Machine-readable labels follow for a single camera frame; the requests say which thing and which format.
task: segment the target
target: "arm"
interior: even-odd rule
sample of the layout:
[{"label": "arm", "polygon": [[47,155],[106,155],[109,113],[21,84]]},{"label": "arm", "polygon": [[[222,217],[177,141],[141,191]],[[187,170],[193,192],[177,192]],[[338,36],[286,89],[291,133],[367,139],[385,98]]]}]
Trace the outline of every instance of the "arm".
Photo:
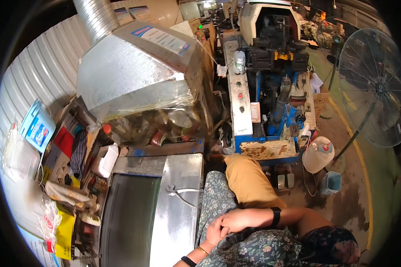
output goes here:
[{"label": "arm", "polygon": [[[207,228],[207,238],[204,242],[200,243],[199,247],[205,250],[208,254],[214,249],[219,241],[226,237],[229,232],[229,228],[224,227],[221,229],[221,223],[225,215],[215,219]],[[198,264],[203,258],[208,256],[202,250],[195,248],[191,253],[187,254],[187,258],[191,259],[194,263]],[[178,261],[174,267],[187,267],[187,263]]]},{"label": "arm", "polygon": [[[269,208],[236,209],[227,213],[222,226],[230,232],[240,232],[246,227],[268,227],[273,222],[273,211]],[[278,228],[296,225],[299,238],[316,228],[332,225],[310,208],[284,208],[280,213]]]}]

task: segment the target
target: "floral fabric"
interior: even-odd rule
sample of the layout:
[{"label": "floral fabric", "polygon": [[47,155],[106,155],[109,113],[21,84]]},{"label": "floral fabric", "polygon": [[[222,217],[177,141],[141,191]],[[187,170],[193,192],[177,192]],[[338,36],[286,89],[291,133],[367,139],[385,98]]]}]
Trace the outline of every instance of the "floral fabric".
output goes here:
[{"label": "floral fabric", "polygon": [[[218,216],[237,208],[235,194],[226,176],[218,171],[207,174],[199,220],[197,244],[206,238],[207,227]],[[321,227],[301,240],[284,230],[246,228],[220,241],[197,267],[251,266],[356,266],[358,244],[343,227]]]}]

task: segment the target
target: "hand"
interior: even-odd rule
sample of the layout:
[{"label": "hand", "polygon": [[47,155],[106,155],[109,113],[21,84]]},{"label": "hand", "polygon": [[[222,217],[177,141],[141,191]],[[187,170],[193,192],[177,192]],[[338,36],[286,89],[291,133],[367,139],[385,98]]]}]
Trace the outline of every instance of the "hand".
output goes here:
[{"label": "hand", "polygon": [[225,238],[226,235],[229,233],[228,227],[223,227],[223,229],[221,229],[221,222],[223,221],[224,217],[225,217],[225,214],[218,217],[207,228],[207,238],[206,238],[205,242],[208,242],[213,247],[215,247],[220,242],[220,240]]},{"label": "hand", "polygon": [[225,214],[221,225],[229,227],[230,232],[237,233],[247,227],[251,227],[250,209],[234,209]]}]

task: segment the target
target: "blue square bucket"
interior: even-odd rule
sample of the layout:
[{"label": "blue square bucket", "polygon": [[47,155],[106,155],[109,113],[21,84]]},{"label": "blue square bucket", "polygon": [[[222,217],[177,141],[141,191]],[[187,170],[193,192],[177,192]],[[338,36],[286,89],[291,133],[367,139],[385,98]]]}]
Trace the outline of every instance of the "blue square bucket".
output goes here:
[{"label": "blue square bucket", "polygon": [[319,192],[323,195],[331,195],[337,193],[342,187],[342,175],[333,171],[326,173],[324,178],[321,180]]},{"label": "blue square bucket", "polygon": [[44,153],[55,131],[56,125],[49,114],[41,107],[42,102],[36,99],[22,121],[19,133],[33,147]]}]

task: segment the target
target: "black wristband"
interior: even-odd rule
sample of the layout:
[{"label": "black wristband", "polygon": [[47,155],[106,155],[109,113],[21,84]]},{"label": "black wristband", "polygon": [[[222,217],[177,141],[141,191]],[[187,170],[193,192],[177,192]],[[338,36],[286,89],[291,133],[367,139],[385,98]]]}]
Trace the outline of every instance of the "black wristband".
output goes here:
[{"label": "black wristband", "polygon": [[272,221],[272,225],[270,227],[272,229],[277,229],[278,228],[278,224],[279,224],[279,220],[280,220],[281,209],[278,208],[278,207],[272,207],[271,209],[273,211],[273,221]]},{"label": "black wristband", "polygon": [[191,259],[187,258],[186,256],[182,256],[181,260],[185,263],[187,263],[187,265],[189,265],[190,267],[195,267],[196,263],[194,263]]}]

